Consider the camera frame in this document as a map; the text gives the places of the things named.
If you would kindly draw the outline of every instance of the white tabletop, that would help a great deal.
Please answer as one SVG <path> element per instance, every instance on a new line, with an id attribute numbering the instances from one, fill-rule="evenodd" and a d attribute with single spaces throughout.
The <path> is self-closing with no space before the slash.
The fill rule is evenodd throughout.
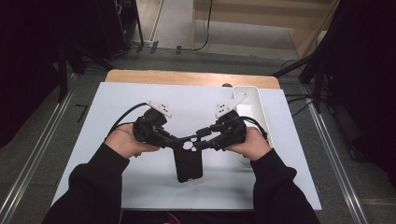
<path id="1" fill-rule="evenodd" d="M 294 182 L 315 210 L 321 205 L 304 152 L 282 90 L 260 89 L 262 107 L 280 158 L 297 170 Z M 68 188 L 68 177 L 80 163 L 87 162 L 101 145 L 113 123 L 126 110 L 152 100 L 168 104 L 173 117 L 163 126 L 183 137 L 215 123 L 217 104 L 232 98 L 233 89 L 222 87 L 101 83 L 82 127 L 73 153 L 54 197 Z M 149 109 L 143 106 L 124 121 L 135 121 Z M 236 153 L 203 151 L 204 176 L 187 183 L 177 181 L 171 148 L 131 158 L 123 173 L 122 208 L 149 210 L 247 210 L 252 209 L 255 182 L 249 164 Z"/>

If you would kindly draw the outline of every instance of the white gripper part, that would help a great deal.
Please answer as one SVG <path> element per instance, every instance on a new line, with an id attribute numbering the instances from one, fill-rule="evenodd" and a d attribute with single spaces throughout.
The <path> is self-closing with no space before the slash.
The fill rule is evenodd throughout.
<path id="1" fill-rule="evenodd" d="M 153 102 L 151 100 L 147 101 L 147 104 L 149 106 L 151 106 L 152 108 L 156 109 L 158 112 L 164 114 L 169 119 L 172 118 L 172 113 L 170 112 L 168 105 L 164 105 L 164 104 L 161 104 L 161 103 Z"/>
<path id="2" fill-rule="evenodd" d="M 215 117 L 216 119 L 220 118 L 221 116 L 226 115 L 230 111 L 234 110 L 242 101 L 244 101 L 248 97 L 248 94 L 238 95 L 235 96 L 232 100 L 226 102 L 225 104 L 218 105 L 216 109 Z"/>

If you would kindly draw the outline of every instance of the black sleeve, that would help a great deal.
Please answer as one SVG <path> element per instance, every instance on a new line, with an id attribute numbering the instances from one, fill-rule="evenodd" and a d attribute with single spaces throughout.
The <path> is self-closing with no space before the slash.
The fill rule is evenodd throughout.
<path id="1" fill-rule="evenodd" d="M 256 176 L 253 190 L 255 223 L 319 223 L 303 192 L 294 184 L 297 172 L 287 167 L 271 149 L 251 166 Z"/>
<path id="2" fill-rule="evenodd" d="M 69 190 L 51 207 L 42 223 L 118 224 L 122 172 L 129 160 L 102 144 L 91 160 L 69 176 Z"/>

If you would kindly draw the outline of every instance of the wooden table edge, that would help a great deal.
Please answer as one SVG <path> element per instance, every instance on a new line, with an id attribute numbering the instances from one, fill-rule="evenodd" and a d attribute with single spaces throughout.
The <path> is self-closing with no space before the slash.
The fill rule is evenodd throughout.
<path id="1" fill-rule="evenodd" d="M 157 70 L 119 70 L 108 72 L 105 82 L 144 83 L 163 85 L 222 86 L 225 83 L 233 86 L 255 86 L 260 89 L 280 90 L 276 77 L 233 75 L 220 73 L 193 73 Z"/>

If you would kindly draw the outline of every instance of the smartphone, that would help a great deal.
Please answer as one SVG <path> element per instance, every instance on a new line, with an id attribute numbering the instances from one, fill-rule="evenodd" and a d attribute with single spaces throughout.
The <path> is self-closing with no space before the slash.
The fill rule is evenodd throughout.
<path id="1" fill-rule="evenodd" d="M 177 180 L 180 183 L 203 176 L 202 151 L 186 150 L 182 148 L 173 148 Z"/>

